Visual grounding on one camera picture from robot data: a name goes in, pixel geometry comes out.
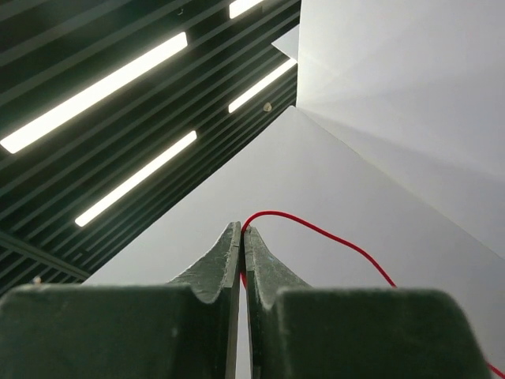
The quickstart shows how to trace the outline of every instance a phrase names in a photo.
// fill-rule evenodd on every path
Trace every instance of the metal beam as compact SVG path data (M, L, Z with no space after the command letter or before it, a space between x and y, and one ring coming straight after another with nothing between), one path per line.
M31 258L35 261L38 261L39 263L44 263L45 265L56 268L61 272L70 274L71 276L75 276L81 280L86 280L89 277L88 272L74 267L71 264L61 260L60 258L46 253L38 247L35 247L30 243L23 241L18 237L14 237L13 235L10 235L4 231L0 231L0 246L11 249L25 257Z

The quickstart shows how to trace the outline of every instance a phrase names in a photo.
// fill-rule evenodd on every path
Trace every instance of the red wire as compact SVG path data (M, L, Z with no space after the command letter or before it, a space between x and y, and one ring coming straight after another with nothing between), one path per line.
M325 230L321 229L320 227L317 227L316 225L314 225L313 223L310 223L309 221L305 221L305 220L301 219L300 217L296 217L296 216L291 215L289 213L281 212L281 211L261 211L261 212L254 213L252 216L250 216L245 221L244 225L242 226L242 234L245 233L245 231L247 230L247 227L249 226L249 224L254 219L257 219L258 217L261 217L261 216L280 216L280 217L284 217L286 219L293 220L293 221L295 221L297 223L300 223L301 225L304 225L304 226L312 229L313 231L318 232L319 234L321 234L321 235L323 235L325 237L328 237L329 239L332 239L333 241L336 241L338 243L342 243L343 245L345 245L347 247L350 247L351 249L357 251L359 254L361 254L363 257L365 257L377 269L377 271L380 272L380 274L383 276L383 278L392 287L396 288L396 284L393 281L393 279L387 274L387 272L382 267L380 267L380 265L377 263L377 261L375 259L373 259L372 256L370 254L368 254L366 251L364 251L361 247L356 246L352 242L346 241L343 238L337 237L336 235L333 235L332 233L330 233L328 231L325 231ZM245 273L241 272L240 276L241 276L241 279L242 279L242 283L244 284L244 288L247 288L247 282L246 282L246 279L245 279ZM487 363L489 369L493 373L495 373L496 375L498 375L501 379L505 379L505 373L503 373L500 370L498 370L491 363L489 363L489 362L486 362L486 363Z

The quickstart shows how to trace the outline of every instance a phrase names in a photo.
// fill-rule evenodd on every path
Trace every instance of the white panel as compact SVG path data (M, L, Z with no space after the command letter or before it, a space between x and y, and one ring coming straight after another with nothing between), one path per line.
M303 2L297 99L502 257L504 18L502 0Z
M300 36L300 25L295 26L284 36L279 37L271 44L277 47L288 57L298 61L298 40Z
M263 209L304 217L369 251L400 286L435 287L462 305L492 361L505 366L505 261L288 109L248 147L87 283L161 283L206 252L230 221ZM279 259L315 286L386 287L354 251L289 220L253 222ZM238 374L249 377L241 294Z

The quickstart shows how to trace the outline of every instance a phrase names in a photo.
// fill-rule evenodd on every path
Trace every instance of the fluorescent light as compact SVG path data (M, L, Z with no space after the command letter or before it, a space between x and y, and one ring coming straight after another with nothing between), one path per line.
M258 92L266 88L270 83L275 81L275 79L283 75L288 69L295 66L296 64L297 61L295 61L294 59L290 59L289 61L284 62L278 68L274 69L271 73L269 73L266 77L261 79L258 83L253 85L250 89L241 94L236 100L234 100L228 106L228 111L230 113L235 112L239 107L247 103Z
M0 141L14 154L188 46L180 33Z
M247 9L253 8L263 0L235 0L230 4L230 18L243 14Z
M112 192L106 195L102 200L93 205L90 209L76 218L76 224L83 227L97 215L109 208L113 203L118 201L121 197L125 196L129 191L133 190L149 175L153 174L163 164L174 158L179 152L187 148L193 141L196 140L196 132L192 131L174 145L169 147L165 152L152 160L150 163L142 167L131 178L127 179L120 186L116 187Z

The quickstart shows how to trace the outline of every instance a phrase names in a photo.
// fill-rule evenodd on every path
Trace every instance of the slatted ceiling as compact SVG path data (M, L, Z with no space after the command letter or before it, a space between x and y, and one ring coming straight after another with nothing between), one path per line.
M0 137L179 32L189 42L17 154L0 151L0 232L22 242L0 241L6 279L0 293L35 276L81 282L294 104L296 68L233 114L227 110L287 60L271 42L298 24L301 1L265 0L267 11L257 6L234 20L230 3L15 0L0 6L0 76L6 78ZM267 101L274 107L269 113ZM198 139L189 148L86 227L74 223L190 130ZM56 261L37 261L38 251Z

